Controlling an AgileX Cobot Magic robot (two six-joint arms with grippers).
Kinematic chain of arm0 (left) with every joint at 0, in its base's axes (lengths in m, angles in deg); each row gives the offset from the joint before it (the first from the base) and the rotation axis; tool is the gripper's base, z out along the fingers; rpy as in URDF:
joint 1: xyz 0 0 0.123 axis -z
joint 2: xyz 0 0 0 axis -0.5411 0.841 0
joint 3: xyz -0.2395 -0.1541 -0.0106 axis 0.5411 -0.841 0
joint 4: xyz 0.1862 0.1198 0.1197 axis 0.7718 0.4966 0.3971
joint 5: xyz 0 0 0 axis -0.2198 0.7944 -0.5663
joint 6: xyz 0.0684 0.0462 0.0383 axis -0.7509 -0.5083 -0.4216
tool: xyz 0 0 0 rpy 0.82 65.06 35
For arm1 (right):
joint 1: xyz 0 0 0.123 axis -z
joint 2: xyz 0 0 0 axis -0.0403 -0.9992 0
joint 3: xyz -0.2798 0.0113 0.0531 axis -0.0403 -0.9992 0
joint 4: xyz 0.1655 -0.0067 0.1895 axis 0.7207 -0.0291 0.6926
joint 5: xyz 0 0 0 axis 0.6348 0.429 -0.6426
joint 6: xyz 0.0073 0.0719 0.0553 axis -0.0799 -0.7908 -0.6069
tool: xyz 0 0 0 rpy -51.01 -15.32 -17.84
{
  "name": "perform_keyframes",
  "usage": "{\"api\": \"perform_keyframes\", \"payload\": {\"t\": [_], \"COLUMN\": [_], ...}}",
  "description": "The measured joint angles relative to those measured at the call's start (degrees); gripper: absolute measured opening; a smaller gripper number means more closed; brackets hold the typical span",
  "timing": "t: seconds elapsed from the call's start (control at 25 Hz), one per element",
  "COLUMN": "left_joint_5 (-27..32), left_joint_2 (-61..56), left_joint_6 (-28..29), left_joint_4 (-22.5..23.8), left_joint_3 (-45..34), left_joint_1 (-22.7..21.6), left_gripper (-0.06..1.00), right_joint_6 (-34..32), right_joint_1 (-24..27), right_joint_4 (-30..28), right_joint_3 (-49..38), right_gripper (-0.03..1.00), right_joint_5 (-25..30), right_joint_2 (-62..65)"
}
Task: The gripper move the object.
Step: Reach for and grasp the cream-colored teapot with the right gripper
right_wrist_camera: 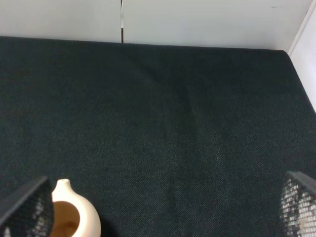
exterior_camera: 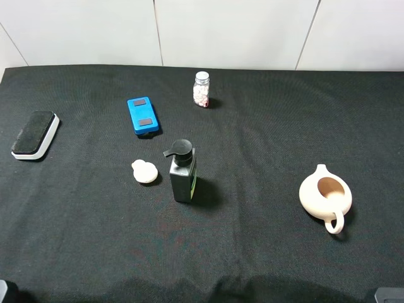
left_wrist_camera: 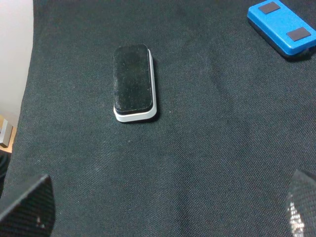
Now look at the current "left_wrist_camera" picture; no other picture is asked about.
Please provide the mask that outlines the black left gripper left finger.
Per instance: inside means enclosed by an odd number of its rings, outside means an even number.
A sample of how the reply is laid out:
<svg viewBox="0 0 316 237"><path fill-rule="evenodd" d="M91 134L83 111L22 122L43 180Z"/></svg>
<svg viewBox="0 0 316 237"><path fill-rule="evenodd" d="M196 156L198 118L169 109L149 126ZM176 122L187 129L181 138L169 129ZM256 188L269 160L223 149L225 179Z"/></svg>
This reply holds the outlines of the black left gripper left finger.
<svg viewBox="0 0 316 237"><path fill-rule="evenodd" d="M2 237L49 237L55 223L55 199L49 175L37 175L0 201Z"/></svg>

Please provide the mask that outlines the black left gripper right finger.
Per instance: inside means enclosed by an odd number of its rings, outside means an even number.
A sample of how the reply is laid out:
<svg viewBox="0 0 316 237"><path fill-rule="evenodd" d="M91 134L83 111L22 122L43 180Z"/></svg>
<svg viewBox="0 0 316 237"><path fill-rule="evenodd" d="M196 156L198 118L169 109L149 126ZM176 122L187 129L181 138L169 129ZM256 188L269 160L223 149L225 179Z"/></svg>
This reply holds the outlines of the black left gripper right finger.
<svg viewBox="0 0 316 237"><path fill-rule="evenodd" d="M286 201L286 218L293 237L316 235L316 176L296 170Z"/></svg>

